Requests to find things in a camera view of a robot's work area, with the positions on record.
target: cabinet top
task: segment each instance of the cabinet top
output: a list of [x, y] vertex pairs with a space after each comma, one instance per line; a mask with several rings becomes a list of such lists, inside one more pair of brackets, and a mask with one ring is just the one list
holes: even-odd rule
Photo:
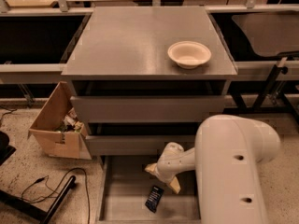
[[[184, 40], [207, 46], [210, 61], [193, 70], [178, 67], [167, 50]], [[236, 71], [203, 7], [96, 7], [63, 75], [188, 79]]]

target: speckled floor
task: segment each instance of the speckled floor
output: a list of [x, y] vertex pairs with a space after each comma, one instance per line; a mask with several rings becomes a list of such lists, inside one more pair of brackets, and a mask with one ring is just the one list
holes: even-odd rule
[[[5, 115], [0, 130], [7, 133], [10, 144], [17, 151], [0, 167], [0, 189], [16, 196], [36, 181], [48, 175], [48, 185], [55, 188], [63, 175], [75, 167], [84, 168], [88, 174], [88, 189], [91, 199], [91, 223], [98, 211], [98, 188], [102, 170], [98, 160], [85, 161], [51, 158], [33, 136], [28, 137], [28, 128], [40, 107], [19, 108]], [[0, 109], [0, 117], [5, 110]], [[299, 133], [298, 125], [288, 114], [247, 115], [248, 118], [263, 120], [272, 125], [282, 140], [282, 149], [276, 159], [259, 164], [263, 196], [270, 224], [297, 224], [299, 220]], [[88, 205], [84, 186], [84, 175], [75, 172], [77, 187], [66, 196], [50, 223], [87, 223]], [[37, 184], [26, 194], [27, 198], [46, 195], [50, 191], [45, 182]], [[47, 209], [52, 200], [36, 206]], [[38, 223], [34, 219], [0, 203], [0, 223]]]

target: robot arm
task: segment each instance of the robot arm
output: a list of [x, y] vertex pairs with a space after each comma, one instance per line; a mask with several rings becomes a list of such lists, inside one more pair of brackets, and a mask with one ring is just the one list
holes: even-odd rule
[[267, 224], [256, 163], [273, 160], [279, 148], [269, 125], [218, 115], [201, 124], [195, 148], [170, 143], [146, 170], [178, 192], [176, 174], [195, 169], [203, 224]]

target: brown box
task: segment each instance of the brown box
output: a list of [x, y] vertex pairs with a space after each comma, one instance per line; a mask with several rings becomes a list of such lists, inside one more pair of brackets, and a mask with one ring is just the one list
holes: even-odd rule
[[29, 132], [50, 156], [90, 160], [92, 157], [86, 148], [87, 133], [84, 126], [81, 133], [54, 131], [72, 108], [70, 97], [71, 91], [66, 82], [60, 82], [44, 104]]

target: white bowl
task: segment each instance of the white bowl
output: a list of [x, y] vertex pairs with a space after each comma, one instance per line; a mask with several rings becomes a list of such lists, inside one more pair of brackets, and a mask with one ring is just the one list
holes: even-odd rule
[[180, 41], [168, 49], [168, 56], [180, 67], [194, 69], [208, 62], [211, 51], [201, 43], [193, 41]]

